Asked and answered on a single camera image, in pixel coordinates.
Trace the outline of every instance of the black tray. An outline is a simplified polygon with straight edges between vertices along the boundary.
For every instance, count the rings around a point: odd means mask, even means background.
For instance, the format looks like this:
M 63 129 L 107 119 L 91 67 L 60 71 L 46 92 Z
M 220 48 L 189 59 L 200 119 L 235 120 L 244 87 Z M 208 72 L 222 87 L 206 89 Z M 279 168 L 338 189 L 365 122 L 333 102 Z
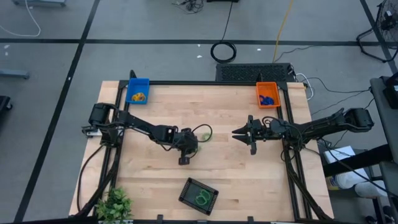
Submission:
M 295 82 L 295 73 L 290 63 L 218 64 L 216 81 Z
M 210 215 L 217 196 L 218 190 L 188 178 L 178 200 L 199 212 Z

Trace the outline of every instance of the green ring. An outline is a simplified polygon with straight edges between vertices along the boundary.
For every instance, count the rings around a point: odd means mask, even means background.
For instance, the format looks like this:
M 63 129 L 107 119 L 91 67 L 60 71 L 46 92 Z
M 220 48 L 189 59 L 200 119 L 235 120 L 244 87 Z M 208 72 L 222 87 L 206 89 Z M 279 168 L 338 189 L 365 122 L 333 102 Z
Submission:
M 203 203 L 200 203 L 200 202 L 199 202 L 199 198 L 202 198 Z M 207 199 L 206 199 L 203 195 L 198 195 L 198 196 L 195 198 L 195 202 L 196 202 L 198 205 L 202 206 L 202 205 L 206 205 L 208 201 L 207 201 Z
M 200 190 L 200 195 L 203 196 L 203 197 L 205 197 L 206 200 L 210 200 L 210 198 L 211 198 L 210 193 L 209 193 L 207 190 L 204 190 L 204 189 L 201 189 L 201 190 Z

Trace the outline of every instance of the yellow cable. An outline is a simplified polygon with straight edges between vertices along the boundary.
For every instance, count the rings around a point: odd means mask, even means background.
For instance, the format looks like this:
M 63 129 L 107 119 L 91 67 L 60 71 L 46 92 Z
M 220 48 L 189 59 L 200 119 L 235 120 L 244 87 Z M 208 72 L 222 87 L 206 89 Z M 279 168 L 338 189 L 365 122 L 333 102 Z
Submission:
M 284 25 L 285 25 L 287 16 L 289 15 L 289 12 L 292 9 L 292 6 L 293 6 L 293 0 L 290 1 L 289 8 L 287 9 L 285 17 L 284 17 L 284 21 L 282 22 L 282 25 L 281 25 L 281 27 L 279 29 L 278 36 L 276 38 L 276 44 L 275 44 L 275 50 L 274 50 L 274 58 L 272 59 L 272 63 L 275 62 L 276 54 L 278 52 L 279 37 L 280 37 L 280 34 L 282 33 L 282 29 L 284 29 Z

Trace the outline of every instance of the blue object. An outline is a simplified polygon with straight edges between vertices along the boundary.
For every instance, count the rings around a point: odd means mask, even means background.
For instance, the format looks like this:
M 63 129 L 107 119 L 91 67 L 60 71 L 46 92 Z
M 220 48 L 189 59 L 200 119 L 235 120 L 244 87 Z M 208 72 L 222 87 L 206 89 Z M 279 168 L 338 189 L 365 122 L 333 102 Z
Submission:
M 144 101 L 133 101 L 131 98 L 137 93 L 145 95 Z M 127 88 L 126 102 L 131 104 L 147 104 L 149 96 L 149 79 L 148 78 L 130 78 Z
M 260 95 L 261 105 L 274 105 L 274 99 L 269 96 Z

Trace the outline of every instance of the white cable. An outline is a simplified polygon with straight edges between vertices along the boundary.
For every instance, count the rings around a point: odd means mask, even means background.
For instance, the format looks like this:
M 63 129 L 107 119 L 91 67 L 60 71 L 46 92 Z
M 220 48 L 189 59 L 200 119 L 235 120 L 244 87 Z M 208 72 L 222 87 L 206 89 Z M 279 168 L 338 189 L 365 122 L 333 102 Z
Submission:
M 9 33 L 9 34 L 16 35 L 16 36 L 18 36 L 18 37 L 38 37 L 38 36 L 40 35 L 40 33 L 42 32 L 42 29 L 40 28 L 40 26 L 39 26 L 38 23 L 36 22 L 35 18 L 33 18 L 32 13 L 30 13 L 29 6 L 27 5 L 27 0 L 25 0 L 25 6 L 26 6 L 27 12 L 29 13 L 29 15 L 30 15 L 30 17 L 32 18 L 33 22 L 36 24 L 37 28 L 39 29 L 39 32 L 38 32 L 36 35 L 30 35 L 30 34 L 16 34 L 16 33 L 14 33 L 14 32 L 11 32 L 11 31 L 7 30 L 6 28 L 4 28 L 4 27 L 1 26 L 1 25 L 0 25 L 0 28 L 1 28 L 2 30 L 6 31 L 6 32 Z
M 310 83 L 310 81 L 307 79 L 307 77 L 304 75 L 304 74 L 302 74 L 302 73 L 297 73 L 296 74 L 296 76 L 297 75 L 301 75 L 301 76 L 303 76 L 304 77 L 304 79 L 305 79 L 305 81 L 307 81 L 307 83 L 308 83 L 308 87 L 310 88 L 310 90 L 311 90 L 311 96 L 309 97 L 309 98 L 307 98 L 307 100 L 311 100 L 312 99 L 312 97 L 313 97 L 313 91 L 312 91 L 312 86 L 311 86 L 311 83 Z

